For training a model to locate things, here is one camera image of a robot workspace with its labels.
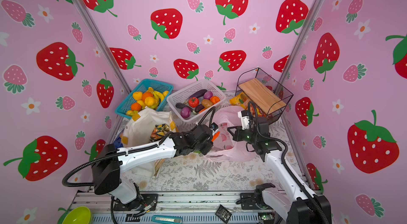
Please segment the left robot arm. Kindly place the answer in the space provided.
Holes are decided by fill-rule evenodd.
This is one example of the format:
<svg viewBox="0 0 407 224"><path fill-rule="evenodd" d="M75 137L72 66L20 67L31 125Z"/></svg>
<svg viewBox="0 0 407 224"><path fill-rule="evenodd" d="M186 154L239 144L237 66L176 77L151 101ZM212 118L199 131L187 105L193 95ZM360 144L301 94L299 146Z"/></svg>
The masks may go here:
<svg viewBox="0 0 407 224"><path fill-rule="evenodd" d="M143 164L178 156L187 156L200 151L205 155L213 147L213 137L218 132L218 125L212 123L197 124L187 132L170 132L160 141L131 148L115 148L107 145L95 160L88 161L72 171L62 180L65 187L93 186L94 194L109 194L129 204L138 198L135 185L126 182L122 174ZM89 183L72 183L69 179L77 172L90 166L92 181Z"/></svg>

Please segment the black yellow snack bag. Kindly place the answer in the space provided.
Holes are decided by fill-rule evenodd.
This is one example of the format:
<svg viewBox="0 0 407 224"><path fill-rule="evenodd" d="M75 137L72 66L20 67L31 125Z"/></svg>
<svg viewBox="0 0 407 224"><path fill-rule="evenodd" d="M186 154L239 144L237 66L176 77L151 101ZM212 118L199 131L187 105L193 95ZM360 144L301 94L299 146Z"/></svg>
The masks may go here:
<svg viewBox="0 0 407 224"><path fill-rule="evenodd" d="M171 131L168 124L156 125L153 132L150 135L150 141L156 142L162 140Z"/></svg>

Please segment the orange carrot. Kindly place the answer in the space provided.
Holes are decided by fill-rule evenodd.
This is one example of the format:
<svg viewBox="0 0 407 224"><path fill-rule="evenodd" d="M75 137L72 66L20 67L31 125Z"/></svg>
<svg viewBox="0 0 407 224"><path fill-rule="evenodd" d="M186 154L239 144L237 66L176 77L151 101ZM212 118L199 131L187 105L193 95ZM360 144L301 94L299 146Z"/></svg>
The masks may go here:
<svg viewBox="0 0 407 224"><path fill-rule="evenodd" d="M218 138L219 134L220 134L220 132L217 131L217 132L213 135L212 142L214 142L214 141Z"/></svg>

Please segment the pink plastic grocery bag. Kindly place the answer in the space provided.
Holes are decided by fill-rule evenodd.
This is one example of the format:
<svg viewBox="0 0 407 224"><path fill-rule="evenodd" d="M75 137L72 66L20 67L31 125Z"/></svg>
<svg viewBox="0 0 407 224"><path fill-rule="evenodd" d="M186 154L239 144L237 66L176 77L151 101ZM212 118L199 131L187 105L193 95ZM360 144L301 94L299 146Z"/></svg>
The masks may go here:
<svg viewBox="0 0 407 224"><path fill-rule="evenodd" d="M238 112L243 111L240 106L228 106L215 112L213 122L219 127L219 134L213 141L213 147L205 158L212 162L235 161L246 162L256 158L255 152L248 152L246 142L236 142L228 132L228 127L241 126Z"/></svg>

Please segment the white canvas tote bag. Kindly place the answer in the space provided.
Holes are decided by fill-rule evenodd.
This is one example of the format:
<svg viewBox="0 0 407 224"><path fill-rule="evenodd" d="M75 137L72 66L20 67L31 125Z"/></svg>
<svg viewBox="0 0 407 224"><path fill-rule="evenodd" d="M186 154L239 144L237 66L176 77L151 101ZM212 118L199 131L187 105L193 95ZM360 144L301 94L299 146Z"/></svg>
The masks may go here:
<svg viewBox="0 0 407 224"><path fill-rule="evenodd" d="M171 112L157 112L151 108L146 108L137 113L136 117L131 118L126 124L121 136L122 144L124 147L130 148L154 142L151 139L153 130L157 125L162 124L168 125L171 132L178 130ZM136 175L155 177L164 161L164 159L149 161L132 168L131 172Z"/></svg>

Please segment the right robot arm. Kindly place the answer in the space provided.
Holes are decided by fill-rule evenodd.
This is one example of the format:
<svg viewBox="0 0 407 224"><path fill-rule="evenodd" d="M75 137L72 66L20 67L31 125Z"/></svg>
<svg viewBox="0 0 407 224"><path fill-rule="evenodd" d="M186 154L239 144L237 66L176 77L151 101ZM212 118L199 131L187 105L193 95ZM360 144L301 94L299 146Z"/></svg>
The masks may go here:
<svg viewBox="0 0 407 224"><path fill-rule="evenodd" d="M256 153L278 178L283 191L272 184L256 188L254 199L259 207L269 207L287 224L330 224L331 205L323 195L317 195L295 173L285 156L288 146L280 139L272 138L264 118L250 111L238 112L240 126L228 131L237 142L245 142L247 151Z"/></svg>

